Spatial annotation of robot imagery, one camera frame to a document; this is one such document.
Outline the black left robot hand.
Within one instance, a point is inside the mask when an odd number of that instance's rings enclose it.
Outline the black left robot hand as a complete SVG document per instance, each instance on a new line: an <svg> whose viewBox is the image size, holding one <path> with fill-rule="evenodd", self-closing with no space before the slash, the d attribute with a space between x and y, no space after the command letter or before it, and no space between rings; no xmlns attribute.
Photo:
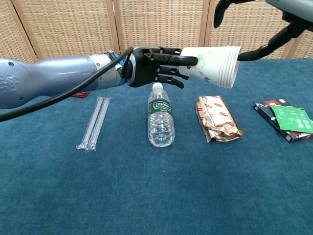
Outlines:
<svg viewBox="0 0 313 235"><path fill-rule="evenodd" d="M136 47L127 65L125 80L133 88L159 82L184 88L175 77L189 79L179 71L179 66L191 67L198 63L194 56L181 55L181 49L171 47Z"/></svg>

